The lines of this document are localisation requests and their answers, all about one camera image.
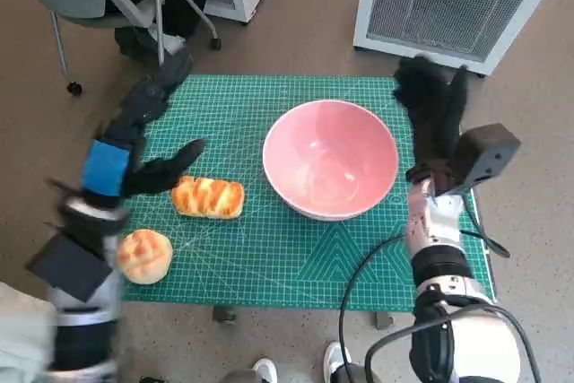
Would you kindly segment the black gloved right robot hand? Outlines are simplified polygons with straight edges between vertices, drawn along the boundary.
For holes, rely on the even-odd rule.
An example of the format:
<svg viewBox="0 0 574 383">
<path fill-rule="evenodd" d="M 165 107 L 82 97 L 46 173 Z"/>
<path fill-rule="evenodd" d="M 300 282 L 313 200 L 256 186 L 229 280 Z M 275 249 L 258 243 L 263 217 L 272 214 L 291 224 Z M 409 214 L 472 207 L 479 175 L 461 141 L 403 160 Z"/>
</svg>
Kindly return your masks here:
<svg viewBox="0 0 574 383">
<path fill-rule="evenodd" d="M 442 165 L 454 154 L 467 103 L 467 76 L 462 65 L 447 80 L 439 65 L 425 56 L 399 61 L 394 96 L 411 122 L 412 174 Z"/>
</svg>

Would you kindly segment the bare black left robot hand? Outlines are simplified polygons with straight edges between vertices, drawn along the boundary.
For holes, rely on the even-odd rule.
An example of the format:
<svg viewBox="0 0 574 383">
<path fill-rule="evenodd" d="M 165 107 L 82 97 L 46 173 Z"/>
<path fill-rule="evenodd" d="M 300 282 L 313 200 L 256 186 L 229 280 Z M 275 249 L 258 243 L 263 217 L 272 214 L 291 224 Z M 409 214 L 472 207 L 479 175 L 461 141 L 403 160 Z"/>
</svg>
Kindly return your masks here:
<svg viewBox="0 0 574 383">
<path fill-rule="evenodd" d="M 195 139 L 168 159 L 142 164 L 145 128 L 160 119 L 170 96 L 187 79 L 193 65 L 182 48 L 135 84 L 108 125 L 96 134 L 84 163 L 82 190 L 112 200 L 155 195 L 176 186 L 179 177 L 203 152 L 206 141 Z"/>
</svg>

